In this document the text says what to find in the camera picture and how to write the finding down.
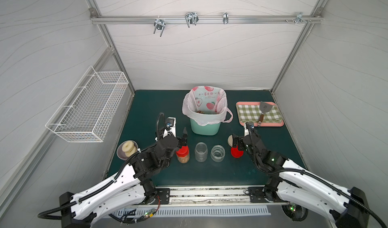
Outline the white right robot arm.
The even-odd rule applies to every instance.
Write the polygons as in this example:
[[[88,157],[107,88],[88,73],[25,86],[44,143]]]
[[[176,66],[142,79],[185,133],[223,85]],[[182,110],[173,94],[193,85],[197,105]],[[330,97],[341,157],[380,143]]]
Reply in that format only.
[[[246,152],[255,167],[269,176],[261,197],[268,202],[285,202],[284,213],[294,221],[297,208],[313,211],[338,228],[366,228],[374,218],[385,228],[384,221],[373,212],[366,194],[357,187],[348,189],[336,185],[306,170],[287,156],[267,149],[253,123],[245,124],[243,136],[232,136],[232,148]]]

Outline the beige jar lid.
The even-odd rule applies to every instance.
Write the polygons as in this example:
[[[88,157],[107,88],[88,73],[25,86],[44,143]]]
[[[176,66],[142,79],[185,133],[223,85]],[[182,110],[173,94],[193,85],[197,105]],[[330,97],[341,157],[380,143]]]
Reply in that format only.
[[[230,136],[228,137],[228,139],[227,139],[227,143],[228,143],[228,145],[229,145],[231,148],[233,148],[233,146],[234,146],[233,141],[234,141],[234,137],[233,137],[233,135],[230,135]]]

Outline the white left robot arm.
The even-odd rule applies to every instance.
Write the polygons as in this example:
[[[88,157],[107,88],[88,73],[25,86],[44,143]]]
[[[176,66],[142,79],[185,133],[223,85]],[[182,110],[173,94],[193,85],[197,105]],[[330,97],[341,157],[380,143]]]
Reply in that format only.
[[[66,192],[60,205],[38,214],[38,218],[58,220],[63,228],[89,228],[113,212],[129,205],[153,202],[158,192],[151,178],[169,167],[173,156],[187,145],[188,133],[176,135],[176,118],[157,117],[163,128],[156,128],[156,142],[137,149],[120,169],[97,185],[80,193]]]

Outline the glass peanut jar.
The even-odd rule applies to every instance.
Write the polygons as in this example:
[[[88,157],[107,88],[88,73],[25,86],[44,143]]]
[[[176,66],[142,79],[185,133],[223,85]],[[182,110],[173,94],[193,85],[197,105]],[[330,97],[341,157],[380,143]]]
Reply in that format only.
[[[214,162],[221,162],[225,158],[225,149],[221,145],[215,145],[211,150],[211,158]]]

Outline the red jar lid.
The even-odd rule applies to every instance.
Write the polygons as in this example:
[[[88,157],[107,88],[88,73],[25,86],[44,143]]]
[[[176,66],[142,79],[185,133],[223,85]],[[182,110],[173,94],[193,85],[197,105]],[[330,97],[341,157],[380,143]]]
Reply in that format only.
[[[238,147],[232,147],[230,152],[233,158],[240,158],[244,155],[244,151],[239,150]]]

